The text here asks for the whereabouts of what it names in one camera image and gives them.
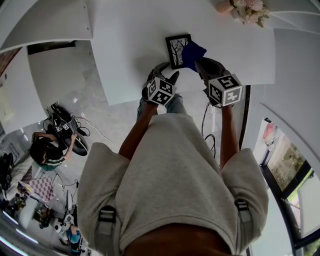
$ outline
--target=black picture frame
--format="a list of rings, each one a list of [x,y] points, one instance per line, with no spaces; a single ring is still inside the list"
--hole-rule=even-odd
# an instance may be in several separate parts
[[[192,39],[190,34],[182,34],[165,38],[170,57],[171,68],[173,70],[185,68],[182,62],[182,50],[191,41]]]

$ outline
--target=fiducial marker cube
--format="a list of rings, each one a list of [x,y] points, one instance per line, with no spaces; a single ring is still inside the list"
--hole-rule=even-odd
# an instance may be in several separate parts
[[[175,95],[177,87],[156,77],[147,86],[148,100],[165,106]]]
[[[225,75],[209,80],[209,97],[227,106],[240,101],[242,88],[239,79],[235,74]]]

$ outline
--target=grey t-shirt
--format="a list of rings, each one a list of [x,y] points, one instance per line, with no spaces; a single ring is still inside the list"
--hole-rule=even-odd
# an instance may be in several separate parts
[[[235,200],[247,203],[250,221]],[[152,117],[131,161],[94,143],[77,203],[79,228],[96,250],[99,211],[113,205],[121,252],[151,230],[181,223],[216,231],[232,254],[240,254],[265,226],[268,194],[250,149],[220,170],[192,117],[168,113]]]

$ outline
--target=window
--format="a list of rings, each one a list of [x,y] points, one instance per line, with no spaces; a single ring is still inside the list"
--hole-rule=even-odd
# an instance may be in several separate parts
[[[302,249],[304,256],[316,256],[320,254],[320,179],[275,124],[265,119],[261,129],[260,152],[265,153],[260,166],[283,216],[292,254]]]

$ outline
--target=bouquet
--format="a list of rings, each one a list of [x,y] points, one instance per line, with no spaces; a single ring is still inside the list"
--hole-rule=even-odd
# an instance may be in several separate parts
[[[269,10],[262,0],[230,0],[243,24],[256,23],[264,27],[264,19],[269,18]]]

